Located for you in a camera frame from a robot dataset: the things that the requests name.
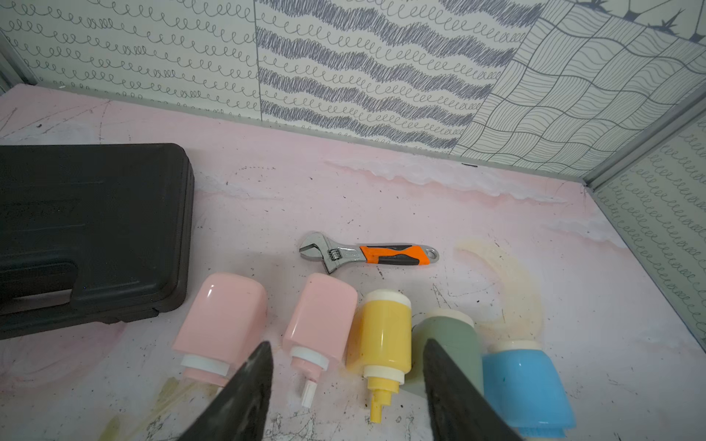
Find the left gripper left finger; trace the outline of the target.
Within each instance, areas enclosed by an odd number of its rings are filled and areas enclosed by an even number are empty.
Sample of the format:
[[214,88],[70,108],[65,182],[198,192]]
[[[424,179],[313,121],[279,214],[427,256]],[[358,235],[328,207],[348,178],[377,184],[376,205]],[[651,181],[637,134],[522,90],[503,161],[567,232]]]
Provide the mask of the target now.
[[263,341],[179,441],[261,440],[272,378],[272,349],[270,342]]

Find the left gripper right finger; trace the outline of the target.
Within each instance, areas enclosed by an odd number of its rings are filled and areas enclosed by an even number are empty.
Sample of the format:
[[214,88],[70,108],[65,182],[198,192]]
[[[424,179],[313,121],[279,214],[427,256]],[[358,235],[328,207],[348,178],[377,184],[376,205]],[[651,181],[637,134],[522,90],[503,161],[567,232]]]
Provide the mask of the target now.
[[521,440],[434,339],[424,347],[423,373],[435,440]]

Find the blue pencil sharpener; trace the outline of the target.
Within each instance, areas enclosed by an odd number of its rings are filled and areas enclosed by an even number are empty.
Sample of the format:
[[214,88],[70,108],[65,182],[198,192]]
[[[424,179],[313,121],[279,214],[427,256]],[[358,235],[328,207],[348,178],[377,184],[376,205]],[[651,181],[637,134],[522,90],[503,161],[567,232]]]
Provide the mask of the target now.
[[577,427],[559,373],[539,343],[489,345],[483,370],[487,402],[522,438],[559,440]]

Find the pink pencil sharpener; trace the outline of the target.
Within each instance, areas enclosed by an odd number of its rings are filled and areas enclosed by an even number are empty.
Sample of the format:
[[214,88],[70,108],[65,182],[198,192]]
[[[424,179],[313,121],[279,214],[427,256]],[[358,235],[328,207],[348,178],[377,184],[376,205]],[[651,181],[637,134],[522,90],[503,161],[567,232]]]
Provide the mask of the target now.
[[183,375],[224,387],[262,340],[268,295],[254,279],[209,275],[178,332],[173,349],[183,355]]
[[314,273],[305,281],[282,348],[304,377],[302,406],[311,408],[321,377],[342,362],[358,292],[349,284]]

